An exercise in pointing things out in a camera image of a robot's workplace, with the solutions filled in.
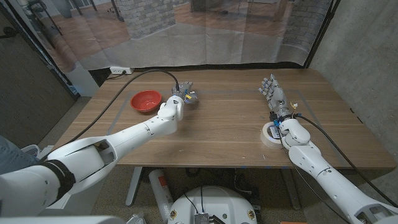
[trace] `white robotic arm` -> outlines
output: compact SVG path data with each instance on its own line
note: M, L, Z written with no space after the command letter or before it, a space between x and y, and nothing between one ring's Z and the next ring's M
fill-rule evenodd
M283 135L282 144L289 150L290 160L321 185L348 221L352 224L398 223L398 208L365 195L322 157L319 148L311 142L310 133L293 119L286 97L275 78L271 75L271 80L262 84L264 89L274 90L259 89L267 97L271 109L270 119L279 125Z
M180 85L182 92L174 90L157 116L145 122L109 136L73 141L51 152L43 164L0 175L0 217L37 215L65 193L81 192L106 177L121 158L145 142L174 133L191 86Z

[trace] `power strip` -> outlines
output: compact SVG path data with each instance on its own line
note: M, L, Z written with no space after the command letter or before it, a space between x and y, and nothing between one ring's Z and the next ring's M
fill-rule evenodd
M134 69L131 68L123 68L123 67L117 67L117 66L112 66L109 69L111 69L111 72L113 75L120 75L122 74L123 71L126 71L126 74L131 75Z

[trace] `red bowl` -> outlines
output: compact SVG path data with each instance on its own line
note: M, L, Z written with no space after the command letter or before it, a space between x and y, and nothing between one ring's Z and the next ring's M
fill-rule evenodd
M159 106L162 95L155 90L144 90L135 94L130 101L132 108L140 112L151 112Z

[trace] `black cable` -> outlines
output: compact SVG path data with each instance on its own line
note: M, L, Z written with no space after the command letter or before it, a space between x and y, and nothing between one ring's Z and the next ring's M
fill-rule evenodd
M279 127L277 127L278 132L279 132L279 136L280 136L280 143L282 144L282 147L285 151L285 154L287 156L287 158L289 159L289 161L292 163L294 169L298 172L298 174L301 176L301 178L304 180L304 182L308 185L308 187L312 190L312 192L328 207L330 208L330 210L332 210L336 215L338 215L342 220L344 220L344 222L349 223L349 221L347 221L345 218L343 218L336 210L334 210L329 204L327 204L322 198L321 196L319 196L316 191L311 187L311 185L305 180L305 178L303 177L303 175L300 173L300 171L297 169L296 165L292 162L292 160L290 159L289 155L287 154L286 148L282 142L282 133L280 132Z
M189 202L191 202L191 204L195 207L195 210L197 211L197 214L199 214L197 207L193 204L193 202L191 200L189 200L189 198L187 197L187 195L184 193L185 197L188 199Z
M125 71L125 70L123 70L122 74L120 74L120 75L118 75L118 76L115 76L115 77L107 78L107 80L112 80L112 79L119 78L120 76L122 76L122 75L124 75L124 74L126 74L126 71Z
M310 121L308 118L305 118L303 116L294 115L295 117L298 118L302 118L306 121L308 121L310 124L314 125L314 127L316 127L319 131L321 131L326 138L328 138L328 140L331 142L331 144L337 149L337 151L344 157L344 159L350 164L350 166L377 192L379 193L379 195L381 195L384 199L386 199L392 206L394 207L398 207L398 205L392 201L387 195L385 195L383 192L381 192L381 190L379 190L368 178L366 178L359 170L358 168L356 168L356 166L350 161L350 159L343 153L343 151L341 151L341 149L336 145L336 143L329 137L329 135L321 128L319 127L317 124L315 124L314 122Z
M203 208L203 194L201 192L202 187L200 186L200 198L201 198L201 212L205 213L205 209Z
M63 144L62 146L64 146L64 145L66 145L66 144L69 144L69 143L75 141L75 140L78 139L82 134L84 134L87 130L89 130L89 129L92 127L92 125L94 125L94 124L97 122L97 120L99 120L100 117L102 117L102 115L105 113L105 111L112 105L112 103L116 100L116 98L120 95L120 93L122 93L122 91L123 91L132 81L134 81L136 78L140 77L141 75L147 74L147 73L149 73L149 72L163 72L163 73L166 73L166 74L170 75L170 76L174 79L174 81L175 81L175 89L176 89L177 91L180 91L180 87L179 87L177 78L176 78L173 74L171 74L170 72L166 72L166 71L163 71L163 70L160 70L160 69L151 69L151 70L148 70L148 71L141 72L140 74L136 75L135 77L132 77L126 84L124 84L124 86L118 91L118 93L113 97L113 99L108 103L108 105L106 105L106 107L104 108L104 110L94 119L93 122L91 122L84 130L82 130L79 134L77 134L74 138L72 138L70 141L68 141L67 143ZM41 158L41 159L38 161L38 164L44 162L44 161L47 159L47 156L48 156L48 155L49 155L49 154L47 154L47 155L45 155L43 158Z

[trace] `person's leg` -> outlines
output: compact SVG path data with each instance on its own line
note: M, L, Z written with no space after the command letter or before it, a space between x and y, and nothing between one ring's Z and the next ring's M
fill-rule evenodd
M38 158L22 152L15 144L0 136L0 175L36 165Z

